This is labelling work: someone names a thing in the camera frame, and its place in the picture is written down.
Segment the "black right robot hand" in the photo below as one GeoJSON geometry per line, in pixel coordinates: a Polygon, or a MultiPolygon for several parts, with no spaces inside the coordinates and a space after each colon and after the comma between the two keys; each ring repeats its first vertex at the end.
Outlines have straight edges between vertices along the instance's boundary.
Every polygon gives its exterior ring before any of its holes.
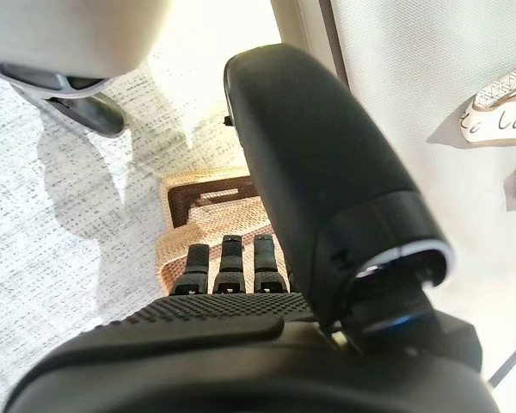
{"type": "Polygon", "coordinates": [[[298,287],[245,293],[238,242],[201,282],[53,350],[8,412],[495,412],[471,324],[426,287],[450,244],[399,157],[309,54],[258,47],[224,68],[229,122],[298,287]]]}

